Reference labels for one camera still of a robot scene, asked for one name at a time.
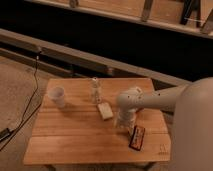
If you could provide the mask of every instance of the concrete floor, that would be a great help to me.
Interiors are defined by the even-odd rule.
[[[35,89],[34,68],[0,56],[0,130],[15,128],[28,100]],[[38,70],[39,91],[35,95],[26,116],[41,102],[50,78],[57,76]],[[0,152],[0,171],[47,171],[44,166],[24,166],[23,157],[31,136],[36,113]],[[57,171],[137,171],[140,165],[70,165],[56,166]],[[150,171],[167,171],[167,163],[157,163]]]

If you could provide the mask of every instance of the white cup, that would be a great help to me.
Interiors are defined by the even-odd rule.
[[[65,106],[64,89],[62,87],[54,87],[47,92],[47,96],[59,107]]]

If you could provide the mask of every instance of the small bottle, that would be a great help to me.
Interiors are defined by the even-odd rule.
[[[101,103],[101,84],[97,77],[92,78],[92,102]]]

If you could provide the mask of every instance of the power cord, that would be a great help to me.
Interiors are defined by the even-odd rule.
[[[9,142],[13,139],[13,137],[19,132],[19,130],[28,122],[28,120],[34,115],[34,113],[38,110],[38,108],[41,106],[41,103],[33,110],[33,112],[30,114],[30,116],[24,120],[25,115],[27,113],[27,110],[32,102],[33,97],[35,96],[36,92],[38,91],[38,79],[37,79],[37,70],[38,70],[38,60],[39,60],[39,56],[41,54],[41,51],[37,54],[36,56],[36,64],[35,64],[35,72],[34,72],[34,79],[35,79],[35,83],[36,83],[36,88],[33,91],[33,94],[31,95],[29,102],[22,114],[21,117],[21,121],[19,123],[19,125],[13,129],[13,130],[9,130],[8,128],[6,128],[5,130],[0,132],[0,142],[4,141],[5,139],[7,139],[8,137],[10,137],[8,139],[8,141],[0,148],[0,152],[9,144]]]

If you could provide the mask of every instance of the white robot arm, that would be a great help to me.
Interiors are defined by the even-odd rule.
[[[123,116],[131,118],[137,108],[174,110],[169,171],[213,170],[213,78],[150,93],[130,89],[117,103],[117,123]]]

